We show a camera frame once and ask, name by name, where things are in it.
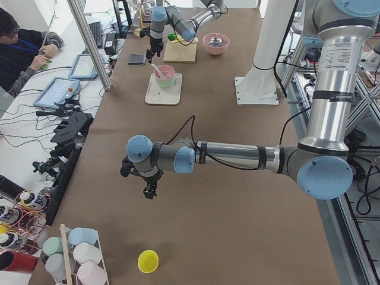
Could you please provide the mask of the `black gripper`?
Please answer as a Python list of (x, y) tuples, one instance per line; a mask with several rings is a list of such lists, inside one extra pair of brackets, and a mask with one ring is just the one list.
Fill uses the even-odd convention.
[(152, 63), (152, 58), (155, 55), (160, 57), (160, 54), (164, 48), (163, 31), (154, 31), (151, 27), (146, 27), (140, 32), (140, 37), (145, 36), (150, 38), (150, 48), (146, 51), (146, 58), (149, 63)]
[(147, 157), (141, 162), (132, 162), (125, 157), (121, 162), (120, 173), (123, 177), (134, 175), (143, 178), (147, 186), (143, 190), (143, 194), (147, 199), (153, 200), (157, 196), (156, 188), (159, 179), (163, 176), (163, 171), (156, 169), (151, 165), (151, 158)]

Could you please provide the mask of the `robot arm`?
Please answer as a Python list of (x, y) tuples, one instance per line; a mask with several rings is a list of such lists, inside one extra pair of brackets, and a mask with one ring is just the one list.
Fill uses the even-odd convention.
[(184, 41), (192, 43), (201, 26), (228, 13), (224, 1), (203, 1), (205, 9), (188, 20), (184, 20), (180, 9), (174, 5), (157, 5), (151, 14), (151, 25), (140, 31), (140, 37), (149, 37), (150, 48), (146, 58), (152, 63), (154, 56), (159, 57), (164, 48), (164, 28), (170, 25), (175, 35), (180, 35)]
[[(151, 26), (143, 28), (140, 37), (150, 38), (149, 63), (164, 48), (164, 28), (170, 25), (186, 42), (195, 39), (200, 27), (227, 14), (223, 1), (201, 1), (205, 9), (184, 20), (174, 5), (153, 8)], [(164, 170), (191, 173), (195, 163), (206, 164), (207, 158), (239, 170), (270, 169), (291, 177), (306, 194), (330, 200), (351, 187), (352, 169), (347, 163), (348, 147), (344, 143), (349, 111), (354, 102), (354, 88), (360, 69), (364, 42), (376, 32), (379, 1), (305, 1), (305, 23), (302, 37), (307, 44), (316, 40), (321, 56), (316, 75), (306, 135), (297, 146), (239, 145), (220, 142), (195, 142), (191, 116), (167, 143), (151, 142), (136, 135), (126, 142), (126, 157), (121, 175), (142, 177), (147, 183), (143, 193), (153, 199), (157, 182)], [(298, 1), (270, 1), (252, 60), (244, 77), (236, 77), (235, 92), (253, 104), (269, 104), (275, 94), (272, 69), (293, 22)], [(177, 137), (192, 119), (191, 139)]]

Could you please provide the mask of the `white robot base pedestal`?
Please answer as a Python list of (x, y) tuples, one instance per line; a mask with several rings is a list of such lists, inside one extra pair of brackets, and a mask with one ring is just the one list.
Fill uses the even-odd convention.
[(281, 43), (280, 1), (269, 1), (252, 68), (244, 77), (235, 78), (235, 92), (239, 105), (277, 105), (273, 67)]

